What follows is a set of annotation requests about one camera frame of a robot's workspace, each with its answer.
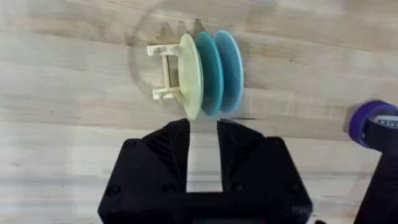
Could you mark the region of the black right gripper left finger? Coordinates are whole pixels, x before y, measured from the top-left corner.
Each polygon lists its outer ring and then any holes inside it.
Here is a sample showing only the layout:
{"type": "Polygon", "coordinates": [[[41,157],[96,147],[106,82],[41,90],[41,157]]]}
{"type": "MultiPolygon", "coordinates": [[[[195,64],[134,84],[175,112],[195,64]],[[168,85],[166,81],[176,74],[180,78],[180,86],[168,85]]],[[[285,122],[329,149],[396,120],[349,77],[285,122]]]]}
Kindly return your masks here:
{"type": "Polygon", "coordinates": [[[190,122],[178,119],[123,142],[105,196],[185,193],[190,122]]]}

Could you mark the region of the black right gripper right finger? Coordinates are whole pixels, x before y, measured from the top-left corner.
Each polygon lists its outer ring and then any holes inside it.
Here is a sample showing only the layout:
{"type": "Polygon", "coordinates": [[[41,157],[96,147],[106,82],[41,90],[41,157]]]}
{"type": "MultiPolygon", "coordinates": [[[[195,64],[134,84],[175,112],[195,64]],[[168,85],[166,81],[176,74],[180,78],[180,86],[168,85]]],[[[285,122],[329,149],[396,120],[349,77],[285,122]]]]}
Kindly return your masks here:
{"type": "Polygon", "coordinates": [[[221,183],[225,192],[306,198],[285,141],[228,119],[217,121],[221,183]]]}

